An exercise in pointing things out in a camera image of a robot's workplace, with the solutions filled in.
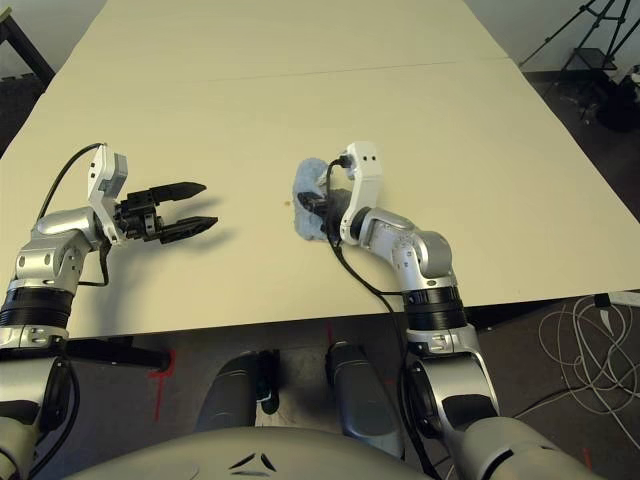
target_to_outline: red tape mark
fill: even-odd
[[[169,350],[169,367],[162,372],[149,372],[149,378],[155,378],[158,380],[156,391],[156,408],[153,414],[153,421],[158,422],[160,420],[160,407],[162,406],[162,394],[164,391],[164,379],[173,376],[173,372],[176,368],[176,351]]]
[[[591,449],[584,447],[582,449],[582,455],[584,456],[584,464],[587,466],[589,471],[593,470],[593,466],[591,464]]]

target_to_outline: white cable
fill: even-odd
[[[631,331],[631,327],[633,325],[633,310],[629,308],[629,323],[627,324],[627,321],[624,318],[624,315],[622,314],[620,309],[615,305],[612,306],[612,310],[615,313],[615,315],[613,315],[609,319],[611,324],[611,332],[615,332],[618,330],[618,328],[614,328],[614,322],[612,322],[614,318],[617,318],[619,320],[618,323],[619,323],[619,331],[620,331],[619,334],[614,335],[608,332],[607,330],[605,330],[600,325],[593,322],[591,319],[585,317],[585,313],[589,309],[595,308],[595,305],[593,303],[589,303],[586,306],[581,307],[581,305],[583,305],[585,300],[588,300],[588,297],[584,297],[577,300],[573,305],[573,309],[571,311],[571,325],[573,327],[575,342],[579,352],[578,356],[572,362],[567,361],[562,357],[562,344],[561,344],[560,331],[561,331],[562,321],[565,317],[566,307],[563,305],[561,311],[552,312],[546,315],[538,325],[538,341],[540,342],[540,346],[544,350],[545,354],[560,366],[560,370],[562,371],[562,380],[564,381],[568,390],[538,405],[534,405],[533,407],[518,414],[516,418],[522,417],[540,407],[549,405],[550,403],[556,402],[562,398],[565,398],[571,395],[574,398],[574,400],[578,402],[587,411],[597,415],[611,415],[616,421],[616,423],[618,424],[618,426],[620,427],[620,429],[629,438],[631,443],[638,450],[640,450],[640,445],[629,433],[629,431],[627,430],[627,428],[625,427],[625,425],[622,423],[622,421],[617,415],[617,412],[627,407],[635,398],[640,397],[640,392],[639,392],[640,384],[638,382],[638,372],[637,372],[637,369],[640,366],[640,363],[634,364],[631,358],[629,357],[629,355],[627,355],[627,353],[622,348],[622,344],[629,337],[629,332]],[[551,349],[548,348],[548,346],[545,344],[543,340],[542,326],[547,319],[553,316],[559,316],[559,318],[556,325],[557,352],[552,353]],[[592,346],[587,341],[583,331],[583,323],[587,323],[592,327],[594,327],[594,329],[598,333],[600,333],[607,340],[607,342],[609,342],[609,347],[606,351],[606,356],[604,357],[604,360],[598,359],[598,356],[596,355],[596,353],[594,353]],[[625,363],[629,365],[629,369],[626,370],[621,376],[618,376],[615,373],[612,366],[612,357],[615,353],[619,353],[624,358]],[[578,381],[582,385],[581,387],[576,388],[570,385],[565,367],[571,367],[571,369],[575,374],[575,377],[578,379]],[[631,387],[628,387],[623,383],[625,379],[629,377],[629,375],[633,375],[633,385]],[[598,382],[601,379],[608,380],[609,382],[611,382],[611,385],[609,386],[598,385],[596,382]],[[620,405],[616,406],[615,408],[612,408],[611,405],[607,402],[607,400],[603,397],[601,392],[608,392],[615,389],[622,390],[627,395],[627,398]],[[591,406],[587,405],[582,399],[580,399],[577,393],[582,391],[592,392],[595,395],[595,397],[598,399],[599,403],[601,403],[601,405],[604,407],[604,410],[597,410],[595,408],[592,408]]]
[[[453,467],[453,465],[451,465],[449,467],[449,471],[447,472],[447,476],[444,477],[444,480],[449,480],[449,478],[451,478],[451,474],[453,473],[453,469],[454,469],[454,467]]]

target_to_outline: gray floor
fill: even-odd
[[[638,132],[617,134],[597,122],[585,123],[580,119],[571,89],[555,92],[547,101],[612,188],[636,218],[640,218]],[[20,123],[30,106],[26,110],[20,105],[12,108],[19,111],[20,115],[15,118]],[[3,113],[0,120],[11,124],[13,117],[7,115],[6,109]],[[12,136],[8,129],[0,132],[0,136],[7,134]],[[537,329],[544,315],[571,302],[558,301],[481,332],[480,341],[503,414],[513,415],[564,386],[559,367],[549,360],[538,343]],[[282,351],[285,383],[281,409],[272,417],[261,415],[259,424],[296,425],[337,432],[336,411],[324,376],[328,323],[334,338],[347,339],[365,347],[381,378],[393,391],[398,352],[392,340],[390,321],[384,316],[149,335],[136,339],[136,343],[172,348],[177,353],[175,374],[165,381],[158,421],[154,420],[157,380],[149,378],[146,371],[78,364],[82,385],[78,421],[62,450],[38,478],[60,478],[132,450],[190,433],[218,369],[231,357],[250,349],[279,348]],[[639,332],[632,329],[625,344],[634,361],[640,360]],[[563,327],[563,338],[570,334],[571,331]],[[593,402],[593,399],[587,396],[585,401]],[[636,438],[640,437],[639,413],[637,401],[621,413],[622,420]],[[588,448],[594,470],[601,475],[632,478],[633,472],[640,470],[638,452],[614,420],[610,416],[586,412],[570,397],[542,407],[524,420],[580,461],[584,458],[583,449]],[[55,435],[51,437],[43,443],[42,452],[55,440]],[[433,442],[428,443],[428,450],[434,461],[445,456],[442,448]],[[407,461],[416,464],[410,448]],[[442,474],[446,473],[448,465],[442,464]]]

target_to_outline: metal bracket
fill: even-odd
[[[102,231],[112,245],[126,241],[113,221],[116,198],[127,179],[127,157],[113,152],[106,144],[96,151],[89,168],[89,205],[96,212]]]
[[[354,142],[342,155],[351,160],[347,176],[354,184],[349,206],[340,222],[340,237],[346,243],[358,245],[358,239],[351,236],[351,223],[363,208],[375,208],[382,181],[382,163],[371,142]]]

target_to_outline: tripod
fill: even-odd
[[[544,39],[542,45],[536,48],[527,58],[521,61],[518,66],[523,67],[529,60],[531,60],[540,50],[542,50],[545,46],[547,46],[554,38],[556,38],[565,28],[567,28],[571,23],[573,23],[578,17],[580,17],[583,13],[589,13],[595,17],[591,28],[587,31],[586,35],[582,39],[582,41],[578,44],[576,48],[574,48],[573,52],[569,56],[569,59],[562,66],[556,79],[551,83],[550,87],[547,91],[542,95],[545,97],[549,91],[553,88],[553,86],[557,83],[558,79],[562,76],[562,74],[567,70],[571,62],[574,58],[579,58],[582,60],[588,67],[589,70],[616,70],[617,67],[613,64],[613,59],[615,54],[622,48],[624,43],[629,39],[631,34],[638,28],[640,25],[640,18],[629,28],[627,33],[616,43],[618,40],[618,35],[620,34],[620,29],[622,28],[622,24],[626,22],[627,10],[629,9],[629,5],[631,0],[624,0],[624,4],[622,6],[622,11],[620,15],[610,16],[608,15],[609,11],[616,3],[616,0],[608,0],[606,5],[602,8],[601,11],[597,12],[591,6],[596,2],[596,0],[590,0],[589,2],[581,5],[578,8],[578,11],[565,22],[555,33],[551,36]],[[587,42],[589,37],[593,34],[596,28],[600,26],[602,21],[615,21],[616,28],[611,36],[611,41],[609,42],[609,47],[607,48],[607,53],[603,54],[599,49],[596,48],[583,48],[584,44]]]

